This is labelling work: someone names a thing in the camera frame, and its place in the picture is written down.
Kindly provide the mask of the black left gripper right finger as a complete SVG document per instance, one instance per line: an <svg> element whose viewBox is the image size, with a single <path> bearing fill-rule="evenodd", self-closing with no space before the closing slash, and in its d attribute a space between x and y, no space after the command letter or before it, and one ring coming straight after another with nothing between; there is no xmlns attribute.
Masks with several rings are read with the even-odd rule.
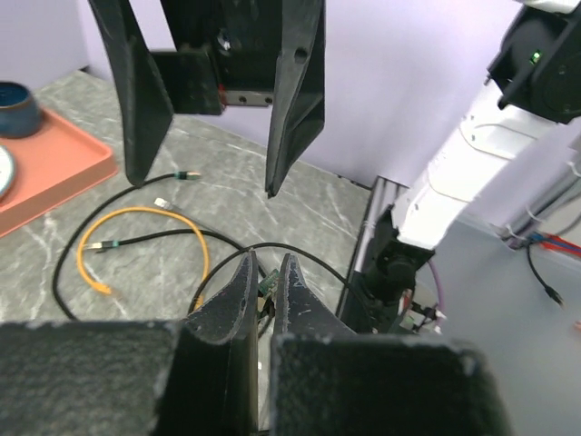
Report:
<svg viewBox="0 0 581 436"><path fill-rule="evenodd" d="M270 425L276 435L361 435L356 379L348 360L355 334L310 290L287 254L271 337Z"/></svg>

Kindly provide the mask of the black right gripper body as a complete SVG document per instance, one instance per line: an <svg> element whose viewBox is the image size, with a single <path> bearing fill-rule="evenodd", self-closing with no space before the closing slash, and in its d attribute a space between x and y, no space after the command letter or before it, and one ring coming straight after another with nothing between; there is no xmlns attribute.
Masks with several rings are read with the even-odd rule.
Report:
<svg viewBox="0 0 581 436"><path fill-rule="evenodd" d="M176 50L154 51L177 114L273 103L281 1L162 1Z"/></svg>

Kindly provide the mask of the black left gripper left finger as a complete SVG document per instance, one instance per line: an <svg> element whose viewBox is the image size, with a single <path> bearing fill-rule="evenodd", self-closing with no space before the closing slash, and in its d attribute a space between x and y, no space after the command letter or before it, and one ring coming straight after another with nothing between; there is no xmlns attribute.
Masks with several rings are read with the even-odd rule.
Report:
<svg viewBox="0 0 581 436"><path fill-rule="evenodd" d="M242 256L231 280L181 325L158 407L158 435L258 432L258 263Z"/></svg>

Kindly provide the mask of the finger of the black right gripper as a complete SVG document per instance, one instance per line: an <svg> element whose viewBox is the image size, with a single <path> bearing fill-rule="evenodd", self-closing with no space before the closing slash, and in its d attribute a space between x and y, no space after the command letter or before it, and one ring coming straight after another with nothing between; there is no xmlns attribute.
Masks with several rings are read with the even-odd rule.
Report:
<svg viewBox="0 0 581 436"><path fill-rule="evenodd" d="M160 70L128 1L92 1L118 96L125 175L144 185L173 119Z"/></svg>
<svg viewBox="0 0 581 436"><path fill-rule="evenodd" d="M270 198L324 128L325 22L324 1L282 3L265 174Z"/></svg>

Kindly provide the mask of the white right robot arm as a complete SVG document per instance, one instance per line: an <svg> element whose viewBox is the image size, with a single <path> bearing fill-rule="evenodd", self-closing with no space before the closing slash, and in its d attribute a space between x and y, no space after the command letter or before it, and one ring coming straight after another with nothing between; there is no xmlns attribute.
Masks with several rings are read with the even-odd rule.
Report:
<svg viewBox="0 0 581 436"><path fill-rule="evenodd" d="M265 190L274 196L325 124L322 1L165 1L175 48L153 52L127 1L90 4L113 73L128 181L142 186L176 114L270 106ZM457 128L393 204L371 202L338 317L394 332L419 268L498 173L580 115L580 4L525 1Z"/></svg>

